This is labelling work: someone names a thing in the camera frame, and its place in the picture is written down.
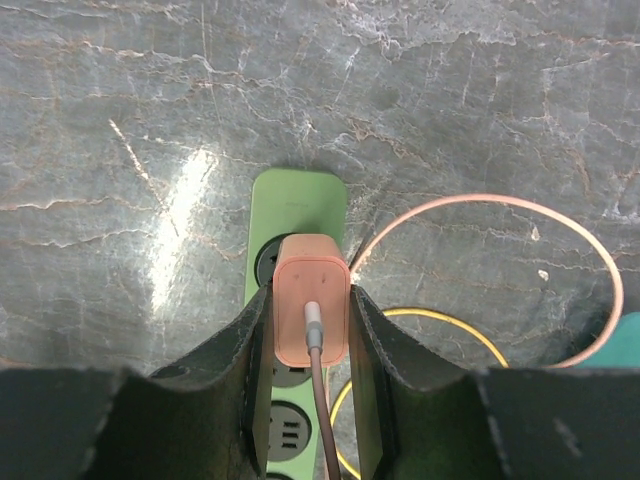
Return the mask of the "teal triangular power strip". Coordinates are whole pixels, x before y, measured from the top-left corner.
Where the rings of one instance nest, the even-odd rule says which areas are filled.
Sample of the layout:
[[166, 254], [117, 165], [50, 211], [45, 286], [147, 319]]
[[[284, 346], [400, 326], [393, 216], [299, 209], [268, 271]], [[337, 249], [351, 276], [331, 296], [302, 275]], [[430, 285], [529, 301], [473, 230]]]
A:
[[640, 313], [620, 318], [607, 343], [577, 368], [638, 368], [640, 366]]

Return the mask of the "green power strip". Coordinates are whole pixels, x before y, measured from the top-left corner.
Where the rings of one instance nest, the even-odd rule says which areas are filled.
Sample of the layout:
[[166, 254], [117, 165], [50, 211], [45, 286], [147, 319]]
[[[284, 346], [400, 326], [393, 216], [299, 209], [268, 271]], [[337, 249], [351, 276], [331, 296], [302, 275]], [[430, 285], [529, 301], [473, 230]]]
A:
[[[254, 181], [244, 297], [250, 300], [273, 275], [281, 238], [319, 233], [342, 243], [347, 190], [335, 175], [270, 168]], [[268, 479], [312, 479], [324, 471], [310, 372], [273, 364]]]

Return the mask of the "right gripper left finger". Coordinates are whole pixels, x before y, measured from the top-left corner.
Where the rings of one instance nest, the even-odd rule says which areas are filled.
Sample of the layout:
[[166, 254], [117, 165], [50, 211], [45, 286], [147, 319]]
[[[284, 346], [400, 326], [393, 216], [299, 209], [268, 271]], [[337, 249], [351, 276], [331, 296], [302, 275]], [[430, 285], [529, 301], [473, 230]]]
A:
[[1, 373], [5, 479], [262, 479], [272, 291], [149, 376], [127, 367]]

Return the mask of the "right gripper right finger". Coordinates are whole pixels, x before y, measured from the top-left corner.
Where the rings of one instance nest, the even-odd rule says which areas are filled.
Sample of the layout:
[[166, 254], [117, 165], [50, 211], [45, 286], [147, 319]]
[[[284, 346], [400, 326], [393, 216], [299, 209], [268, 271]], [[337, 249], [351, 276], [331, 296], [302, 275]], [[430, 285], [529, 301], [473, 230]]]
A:
[[365, 479], [635, 479], [639, 373], [463, 369], [351, 291], [349, 349]]

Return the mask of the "pink usb charger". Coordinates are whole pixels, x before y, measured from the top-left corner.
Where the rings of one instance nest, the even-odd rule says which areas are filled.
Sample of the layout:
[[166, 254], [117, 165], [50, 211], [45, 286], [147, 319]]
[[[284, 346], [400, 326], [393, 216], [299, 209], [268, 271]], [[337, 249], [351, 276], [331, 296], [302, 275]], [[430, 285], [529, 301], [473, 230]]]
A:
[[311, 365], [305, 307], [319, 307], [321, 365], [339, 364], [348, 352], [351, 276], [336, 241], [324, 234], [291, 234], [281, 243], [273, 275], [274, 348], [288, 367]]

